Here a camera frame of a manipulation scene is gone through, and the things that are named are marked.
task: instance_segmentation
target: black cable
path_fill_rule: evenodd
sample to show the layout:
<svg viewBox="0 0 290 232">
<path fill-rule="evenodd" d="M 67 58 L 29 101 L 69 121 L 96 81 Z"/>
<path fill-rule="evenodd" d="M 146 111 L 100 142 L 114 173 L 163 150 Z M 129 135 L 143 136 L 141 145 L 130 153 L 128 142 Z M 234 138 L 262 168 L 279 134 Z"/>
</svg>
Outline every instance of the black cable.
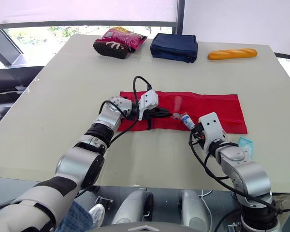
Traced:
<svg viewBox="0 0 290 232">
<path fill-rule="evenodd" d="M 249 194 L 246 194 L 244 192 L 241 192 L 237 189 L 234 189 L 232 187 L 230 187 L 229 185 L 223 183 L 221 180 L 219 180 L 212 172 L 211 170 L 208 169 L 208 167 L 203 163 L 203 161 L 201 160 L 201 158 L 198 156 L 198 154 L 196 153 L 193 145 L 192 145 L 192 134 L 193 132 L 190 133 L 190 137 L 189 137 L 189 146 L 191 147 L 191 150 L 192 150 L 192 153 L 194 154 L 194 156 L 197 158 L 197 160 L 199 161 L 199 163 L 207 170 L 206 173 L 209 173 L 210 177 L 213 178 L 214 180 L 216 180 L 219 184 L 221 184 L 223 187 L 225 187 L 226 189 L 230 190 L 230 191 L 233 191 L 235 193 L 237 193 L 238 195 L 241 195 L 243 197 L 246 197 L 246 198 L 249 198 L 253 201 L 256 201 L 256 202 L 259 202 L 261 204 L 264 204 L 265 206 L 268 206 L 269 208 L 271 208 L 274 212 L 279 212 L 278 209 L 276 209 L 272 204 L 268 203 L 268 202 L 265 202 L 263 200 L 260 200 L 259 198 L 256 198 L 256 197 L 253 197 Z"/>
<path fill-rule="evenodd" d="M 12 199 L 12 200 L 9 200 L 9 201 L 7 201 L 7 202 L 5 202 L 5 203 L 0 204 L 0 209 L 6 207 L 6 206 L 8 206 L 8 205 L 10 205 L 14 200 L 15 200 L 15 199 Z"/>
<path fill-rule="evenodd" d="M 223 143 L 223 144 L 219 144 L 215 149 L 218 149 L 220 147 L 224 147 L 224 146 L 238 146 L 238 144 L 235 144 L 235 143 Z M 207 161 L 208 161 L 208 158 L 211 156 L 211 152 L 208 152 L 207 156 L 205 157 L 205 160 L 204 160 L 204 164 L 206 165 L 207 167 Z M 227 180 L 229 179 L 228 176 L 224 176 L 224 177 L 218 177 L 216 176 L 219 180 Z"/>
<path fill-rule="evenodd" d="M 134 127 L 134 125 L 138 122 L 139 120 L 139 116 L 140 116 L 140 108 L 139 108 L 139 101 L 137 99 L 137 95 L 136 95 L 136 88 L 135 88 L 135 82 L 137 79 L 141 79 L 143 80 L 146 84 L 147 84 L 147 91 L 149 91 L 150 89 L 152 89 L 151 85 L 149 84 L 148 81 L 146 81 L 143 77 L 141 76 L 136 76 L 133 80 L 133 93 L 134 93 L 134 98 L 135 98 L 135 103 L 136 103 L 136 108 L 137 108 L 137 117 L 136 117 L 136 120 L 127 128 L 125 129 L 124 131 L 122 131 L 119 135 L 117 135 L 116 137 L 114 137 L 112 140 L 111 140 L 111 144 L 116 140 L 118 139 L 121 135 L 123 135 L 124 133 L 126 133 L 127 131 L 131 130 L 132 127 Z"/>
<path fill-rule="evenodd" d="M 231 212 L 227 213 L 225 216 L 223 216 L 220 221 L 218 222 L 217 226 L 215 227 L 214 232 L 218 231 L 219 226 L 221 225 L 221 223 L 223 222 L 224 219 L 226 219 L 228 216 L 230 216 L 231 214 L 234 214 L 237 211 L 240 211 L 241 209 L 234 209 Z"/>
<path fill-rule="evenodd" d="M 79 196 L 83 195 L 89 188 L 91 187 L 91 185 L 89 185 L 88 187 L 86 187 L 83 191 L 79 192 L 74 199 L 78 198 Z"/>
<path fill-rule="evenodd" d="M 290 209 L 283 209 L 283 210 L 281 210 L 283 213 L 285 213 L 285 212 L 290 212 Z"/>
<path fill-rule="evenodd" d="M 110 103 L 113 107 L 115 107 L 119 112 L 120 112 L 120 114 L 124 117 L 124 118 L 126 118 L 126 114 L 117 106 L 117 105 L 115 105 L 113 102 L 111 102 L 111 101 L 104 101 L 104 102 L 102 102 L 102 105 L 100 106 L 100 110 L 99 110 L 99 114 L 101 114 L 101 111 L 102 111 L 102 109 L 103 109 L 103 107 L 104 107 L 104 105 L 106 104 L 106 103 Z"/>
<path fill-rule="evenodd" d="M 207 156 L 205 157 L 205 160 L 204 160 L 204 164 L 206 165 L 207 167 L 207 160 L 208 158 L 211 156 L 211 153 L 208 153 Z M 219 180 L 226 180 L 226 179 L 229 179 L 228 176 L 224 176 L 224 177 L 218 177 L 216 176 Z"/>
</svg>

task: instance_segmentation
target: white sneaker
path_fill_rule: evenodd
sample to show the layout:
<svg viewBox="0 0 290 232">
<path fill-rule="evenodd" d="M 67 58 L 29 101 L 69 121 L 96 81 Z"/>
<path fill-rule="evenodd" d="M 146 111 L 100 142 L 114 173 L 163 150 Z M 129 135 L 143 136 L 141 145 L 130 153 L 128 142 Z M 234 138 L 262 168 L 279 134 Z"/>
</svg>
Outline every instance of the white sneaker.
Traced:
<svg viewBox="0 0 290 232">
<path fill-rule="evenodd" d="M 92 228 L 99 228 L 104 220 L 104 215 L 105 215 L 105 209 L 102 204 L 96 204 L 94 207 L 92 207 L 89 210 L 89 213 L 92 217 Z"/>
</svg>

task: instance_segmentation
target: white wall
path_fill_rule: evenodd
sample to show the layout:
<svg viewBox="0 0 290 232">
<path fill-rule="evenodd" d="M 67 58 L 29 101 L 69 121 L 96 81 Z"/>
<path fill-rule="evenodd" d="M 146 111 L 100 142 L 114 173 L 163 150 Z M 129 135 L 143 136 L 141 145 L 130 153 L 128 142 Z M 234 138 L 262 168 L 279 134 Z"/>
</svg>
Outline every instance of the white wall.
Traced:
<svg viewBox="0 0 290 232">
<path fill-rule="evenodd" d="M 290 0 L 186 0 L 183 34 L 290 54 Z"/>
</svg>

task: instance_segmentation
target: small bottle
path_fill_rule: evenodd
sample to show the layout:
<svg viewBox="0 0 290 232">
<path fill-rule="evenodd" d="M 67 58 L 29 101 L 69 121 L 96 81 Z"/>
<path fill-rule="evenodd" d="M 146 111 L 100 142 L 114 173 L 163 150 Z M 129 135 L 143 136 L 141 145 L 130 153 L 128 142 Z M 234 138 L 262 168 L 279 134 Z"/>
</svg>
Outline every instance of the small bottle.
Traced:
<svg viewBox="0 0 290 232">
<path fill-rule="evenodd" d="M 183 114 L 180 120 L 186 125 L 186 127 L 188 127 L 189 130 L 194 128 L 194 122 L 188 114 Z"/>
</svg>

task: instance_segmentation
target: baguette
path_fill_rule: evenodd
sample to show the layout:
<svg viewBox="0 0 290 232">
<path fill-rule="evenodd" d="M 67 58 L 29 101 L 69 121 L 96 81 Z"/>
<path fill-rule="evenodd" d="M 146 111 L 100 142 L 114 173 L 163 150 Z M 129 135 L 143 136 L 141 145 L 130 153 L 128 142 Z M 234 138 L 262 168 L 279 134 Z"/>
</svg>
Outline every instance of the baguette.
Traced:
<svg viewBox="0 0 290 232">
<path fill-rule="evenodd" d="M 219 50 L 208 54 L 207 58 L 210 60 L 219 59 L 238 59 L 250 58 L 257 56 L 257 51 L 252 48 L 232 49 L 232 50 Z"/>
</svg>

